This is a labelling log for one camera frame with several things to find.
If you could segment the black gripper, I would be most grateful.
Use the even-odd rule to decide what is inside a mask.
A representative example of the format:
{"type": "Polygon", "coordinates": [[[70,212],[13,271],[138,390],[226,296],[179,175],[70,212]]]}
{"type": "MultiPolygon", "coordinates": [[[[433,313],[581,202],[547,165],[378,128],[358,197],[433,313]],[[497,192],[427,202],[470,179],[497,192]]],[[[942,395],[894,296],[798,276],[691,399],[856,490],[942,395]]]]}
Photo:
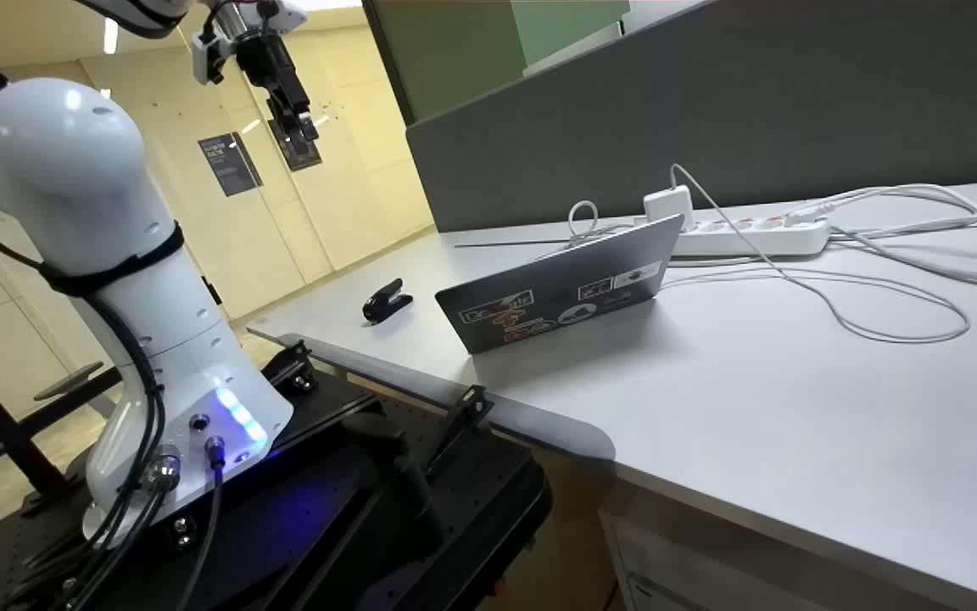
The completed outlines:
{"type": "Polygon", "coordinates": [[[268,118],[268,128],[284,167],[296,175],[302,167],[322,165],[320,128],[307,116],[307,97],[284,47],[284,35],[296,31],[305,15],[287,0],[224,0],[212,10],[212,20],[249,82],[268,93],[268,109],[276,116],[268,118]]]}

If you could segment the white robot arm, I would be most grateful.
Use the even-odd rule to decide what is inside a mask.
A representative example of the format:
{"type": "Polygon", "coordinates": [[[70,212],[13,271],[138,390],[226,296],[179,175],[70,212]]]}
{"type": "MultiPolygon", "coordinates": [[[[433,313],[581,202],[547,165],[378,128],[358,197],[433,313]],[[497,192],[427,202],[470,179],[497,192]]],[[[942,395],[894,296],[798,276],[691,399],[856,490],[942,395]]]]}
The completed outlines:
{"type": "Polygon", "coordinates": [[[122,373],[86,468],[89,544],[119,548],[268,458],[291,403],[205,286],[119,101],[0,76],[0,212],[122,373]]]}

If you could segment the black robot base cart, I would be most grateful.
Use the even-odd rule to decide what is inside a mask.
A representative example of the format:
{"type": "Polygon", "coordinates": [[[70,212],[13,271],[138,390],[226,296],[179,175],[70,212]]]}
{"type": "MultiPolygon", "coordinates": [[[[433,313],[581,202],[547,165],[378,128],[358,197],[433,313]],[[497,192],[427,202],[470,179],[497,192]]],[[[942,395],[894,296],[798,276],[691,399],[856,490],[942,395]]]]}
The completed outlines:
{"type": "Polygon", "coordinates": [[[483,428],[478,390],[448,417],[317,369],[284,395],[296,425],[276,458],[107,575],[52,571],[78,496],[0,519],[0,611],[475,611],[554,507],[540,461],[483,428]]]}

